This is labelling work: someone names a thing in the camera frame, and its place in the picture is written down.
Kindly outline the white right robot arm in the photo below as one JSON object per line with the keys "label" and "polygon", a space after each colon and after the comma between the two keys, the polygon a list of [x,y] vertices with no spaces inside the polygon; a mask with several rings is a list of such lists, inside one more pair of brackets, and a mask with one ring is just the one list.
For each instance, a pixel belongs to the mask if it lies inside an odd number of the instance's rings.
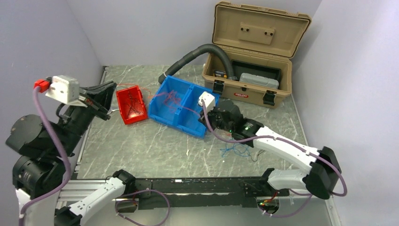
{"label": "white right robot arm", "polygon": [[258,121],[243,117],[240,109],[230,100],[216,105],[215,100],[200,97],[199,106],[202,107],[199,121],[216,138],[271,152],[297,167],[290,170],[267,169],[259,183],[264,195],[281,189],[307,190],[323,200],[332,195],[347,195],[347,184],[331,148],[317,149],[288,139]]}

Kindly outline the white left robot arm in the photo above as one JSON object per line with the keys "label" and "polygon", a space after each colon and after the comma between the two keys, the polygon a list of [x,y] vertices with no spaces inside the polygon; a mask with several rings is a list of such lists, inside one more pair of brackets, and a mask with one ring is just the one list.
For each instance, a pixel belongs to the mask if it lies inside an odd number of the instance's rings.
{"label": "white left robot arm", "polygon": [[60,106],[67,106],[57,123],[48,120],[40,102],[40,93],[54,91],[53,78],[40,79],[33,86],[33,101],[38,114],[18,119],[6,140],[6,145],[20,154],[13,166],[13,185],[19,202],[21,226],[42,225],[41,220],[29,219],[37,215],[48,218],[54,226],[82,226],[108,201],[128,198],[136,191],[136,178],[125,170],[118,170],[105,184],[85,199],[68,207],[44,211],[39,203],[58,193],[70,181],[72,168],[69,158],[95,117],[110,118],[112,95],[117,87],[111,81],[92,87],[81,87],[76,80],[61,84],[55,92]]}

